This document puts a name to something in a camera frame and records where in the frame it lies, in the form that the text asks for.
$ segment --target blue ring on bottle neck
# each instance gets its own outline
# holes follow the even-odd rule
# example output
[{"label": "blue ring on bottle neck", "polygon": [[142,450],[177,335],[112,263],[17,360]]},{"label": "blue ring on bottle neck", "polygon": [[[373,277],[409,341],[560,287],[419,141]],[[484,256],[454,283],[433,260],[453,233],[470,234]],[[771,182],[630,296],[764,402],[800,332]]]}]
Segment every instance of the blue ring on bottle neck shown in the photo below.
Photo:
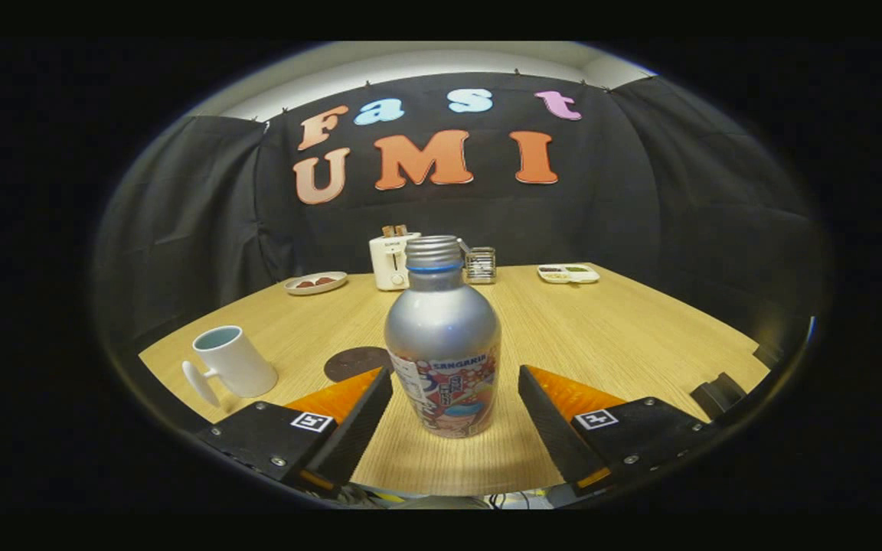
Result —
[{"label": "blue ring on bottle neck", "polygon": [[430,268],[423,268],[422,266],[407,266],[407,271],[414,273],[451,272],[453,269],[462,268],[462,266],[464,265],[464,262],[458,262],[458,264],[450,264],[447,266],[431,266]]}]

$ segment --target mug handle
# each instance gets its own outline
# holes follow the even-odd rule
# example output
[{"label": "mug handle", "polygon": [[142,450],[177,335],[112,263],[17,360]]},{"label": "mug handle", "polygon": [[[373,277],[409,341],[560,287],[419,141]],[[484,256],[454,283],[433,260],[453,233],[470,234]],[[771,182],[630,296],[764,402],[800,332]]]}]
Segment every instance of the mug handle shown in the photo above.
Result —
[{"label": "mug handle", "polygon": [[206,373],[199,373],[199,370],[192,363],[182,362],[182,373],[185,373],[189,384],[196,389],[196,392],[199,392],[199,395],[204,400],[210,402],[212,406],[220,407],[220,400],[217,400],[217,394],[214,393],[213,388],[210,388],[210,384],[206,381],[210,377],[218,376],[217,370],[210,369]]}]

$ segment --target dark round coaster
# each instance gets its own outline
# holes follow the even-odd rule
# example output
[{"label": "dark round coaster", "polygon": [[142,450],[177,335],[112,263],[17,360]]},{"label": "dark round coaster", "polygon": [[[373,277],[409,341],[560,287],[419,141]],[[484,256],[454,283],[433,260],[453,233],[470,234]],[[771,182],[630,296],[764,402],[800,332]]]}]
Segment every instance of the dark round coaster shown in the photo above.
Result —
[{"label": "dark round coaster", "polygon": [[325,376],[333,383],[339,383],[340,380],[356,377],[377,367],[386,367],[388,372],[393,369],[390,353],[377,346],[361,346],[343,350],[329,358],[325,362]]}]

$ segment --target white plate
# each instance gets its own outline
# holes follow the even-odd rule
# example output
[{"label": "white plate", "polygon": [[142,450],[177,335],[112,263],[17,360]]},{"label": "white plate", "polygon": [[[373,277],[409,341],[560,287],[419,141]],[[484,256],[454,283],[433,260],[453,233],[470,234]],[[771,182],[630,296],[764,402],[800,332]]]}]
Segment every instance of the white plate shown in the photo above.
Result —
[{"label": "white plate", "polygon": [[[298,289],[297,285],[301,282],[315,283],[319,278],[332,278],[334,282],[322,283],[313,287],[302,287]],[[330,292],[332,289],[338,289],[346,283],[346,272],[319,272],[311,273],[311,275],[302,275],[301,278],[294,278],[290,282],[284,283],[284,290],[292,295],[314,295],[323,292]]]},{"label": "white plate", "polygon": [[543,264],[536,266],[536,273],[549,283],[593,283],[601,275],[586,264]]}]

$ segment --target aluminum bottle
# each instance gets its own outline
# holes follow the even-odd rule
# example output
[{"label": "aluminum bottle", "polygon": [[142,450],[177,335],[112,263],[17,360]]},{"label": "aluminum bottle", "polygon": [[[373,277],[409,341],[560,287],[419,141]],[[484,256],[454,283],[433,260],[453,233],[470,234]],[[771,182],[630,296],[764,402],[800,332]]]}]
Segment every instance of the aluminum bottle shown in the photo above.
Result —
[{"label": "aluminum bottle", "polygon": [[424,428],[448,439],[492,422],[501,325],[492,305],[462,278],[452,235],[407,242],[410,288],[386,321],[394,370]]}]

